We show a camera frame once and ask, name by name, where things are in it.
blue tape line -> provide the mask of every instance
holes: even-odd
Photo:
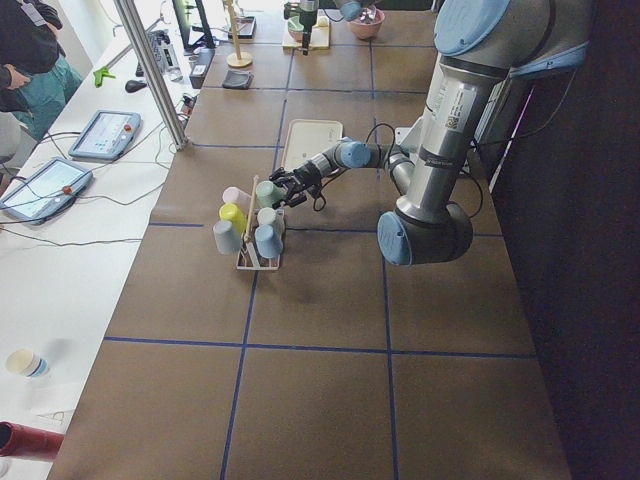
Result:
[[[181,228],[202,228],[202,223],[170,223],[170,222],[149,222],[150,227],[181,227]]]
[[[416,357],[460,357],[460,358],[496,358],[505,360],[535,360],[536,354],[518,353],[470,353],[470,352],[434,352],[428,350],[393,350],[393,355]]]
[[[309,345],[270,345],[250,343],[247,347],[256,350],[288,350],[301,352],[362,353],[373,355],[385,355],[387,353],[386,350],[378,348],[320,347]]]
[[[385,314],[387,307],[387,298],[385,297]],[[374,355],[386,355],[387,350],[379,348],[352,348],[352,347],[323,347],[313,345],[272,345],[261,343],[237,343],[237,342],[208,342],[199,340],[173,340],[163,338],[136,338],[136,337],[104,337],[107,342],[123,342],[123,343],[143,343],[156,345],[187,345],[195,347],[223,347],[223,348],[246,348],[256,350],[296,350],[296,351],[312,351],[312,352],[335,352],[335,353],[362,353]],[[516,354],[516,353],[477,353],[477,352],[439,352],[431,350],[394,350],[391,349],[392,355],[416,356],[416,357],[464,357],[464,358],[497,358],[507,360],[533,360],[536,354]]]
[[[369,40],[369,75],[371,80],[371,100],[375,100],[376,98],[376,75],[373,70],[373,46],[371,45],[371,40]]]
[[[244,335],[242,337],[242,350],[240,352],[240,361],[238,362],[238,375],[236,376],[236,386],[233,392],[233,401],[231,403],[231,414],[229,415],[229,426],[227,428],[227,439],[224,444],[224,454],[222,456],[222,467],[220,468],[220,480],[224,480],[227,475],[227,465],[229,464],[229,452],[231,450],[231,439],[233,437],[233,426],[236,420],[236,411],[238,408],[238,397],[240,396],[240,383],[242,381],[242,372],[244,370],[244,359],[247,353],[247,341],[249,340],[249,329],[251,328],[251,317],[253,316],[253,307],[256,298],[256,290],[258,286],[259,272],[255,272],[253,276],[253,285],[251,286],[251,298],[249,299],[249,308],[247,309],[247,323],[244,327]]]
[[[398,424],[396,420],[395,382],[393,378],[393,348],[391,342],[391,314],[389,311],[389,286],[387,282],[387,265],[382,259],[382,286],[384,291],[384,319],[387,334],[387,371],[389,377],[389,411],[391,413],[391,449],[393,458],[393,478],[400,478],[398,460]]]
[[[377,233],[376,230],[349,230],[349,229],[327,229],[327,228],[304,228],[304,227],[287,227],[287,230],[294,232],[320,232],[320,233]]]
[[[104,337],[107,342],[123,342],[123,343],[150,343],[156,345],[188,345],[195,347],[233,347],[241,348],[241,343],[233,342],[205,342],[199,340],[170,340],[162,338],[133,338],[133,337]]]

blue joint cap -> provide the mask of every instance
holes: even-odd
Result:
[[[542,78],[550,75],[573,70],[581,66],[587,57],[589,42],[582,43],[573,48],[556,53],[550,57],[527,63],[522,67],[512,68],[509,76],[523,78]]]
[[[371,160],[371,152],[362,142],[345,142],[340,146],[340,160],[348,168],[366,167]]]
[[[447,56],[468,52],[502,19],[511,0],[448,0],[436,19],[435,44]]]
[[[340,13],[347,22],[351,22],[360,16],[362,5],[360,2],[348,2],[340,7]]]
[[[393,212],[378,220],[378,245],[384,258],[393,265],[411,265],[413,254],[404,225]]]

metal rod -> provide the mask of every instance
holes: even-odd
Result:
[[[136,52],[138,60],[142,64],[142,68],[144,69],[147,77],[147,83],[149,84],[149,89],[156,101],[158,110],[160,110],[160,115],[171,134],[173,143],[177,150],[182,150],[187,143],[189,143],[189,140],[184,133],[182,123],[180,123],[180,120],[178,119],[175,107],[171,101],[171,96],[169,95],[167,86],[164,83],[162,73],[156,64],[156,60],[151,50],[151,45],[149,45],[149,40],[145,29],[142,26],[142,21],[140,20],[140,15],[138,15],[138,10],[135,7],[134,1],[114,0],[114,4],[118,10],[120,19],[122,20],[122,25],[131,40],[133,50]]]

white desk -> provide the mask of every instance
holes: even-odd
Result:
[[[106,64],[124,45],[124,38],[114,40],[98,65]],[[176,104],[183,93],[196,93],[189,84],[187,61],[182,57],[180,61],[183,81],[167,80]],[[149,88],[133,94],[124,91],[126,81],[135,78],[136,64],[134,53],[129,52],[111,69],[116,78],[104,79],[101,88],[94,86],[92,75],[87,77],[50,132],[81,131],[99,109],[140,113],[142,128],[133,145],[142,143],[113,164],[102,167],[98,163],[83,163],[89,168],[102,168],[94,172],[93,183],[81,197],[108,196],[127,203],[151,193],[128,206],[105,199],[79,198],[64,214],[41,226],[6,225],[8,230],[57,243],[142,238],[173,153],[169,134],[158,128],[162,119]],[[66,154],[74,140],[61,136],[56,143]],[[52,156],[59,155],[54,143],[45,140],[20,175],[29,176]],[[13,220],[0,213],[0,221]],[[134,241],[56,247],[0,231],[0,264],[4,272],[0,293],[0,360],[4,363],[11,352],[27,347],[51,365],[47,375],[35,379],[12,375],[4,366],[0,368],[1,420],[66,431],[138,246],[139,242]],[[49,409],[66,411],[56,419],[37,415]],[[46,462],[17,458],[8,461],[11,466],[3,478],[10,480],[44,479],[51,467]]]

white cup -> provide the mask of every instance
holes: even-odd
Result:
[[[224,203],[235,203],[245,215],[249,214],[251,206],[251,195],[240,190],[238,187],[228,187],[222,192],[222,201]]]
[[[39,377],[49,371],[47,361],[28,348],[21,348],[9,355],[5,366],[11,373],[25,377]]]
[[[258,211],[258,225],[271,225],[278,236],[284,232],[284,218],[271,207],[264,207]]]
[[[0,478],[4,477],[11,468],[11,459],[0,457]]]

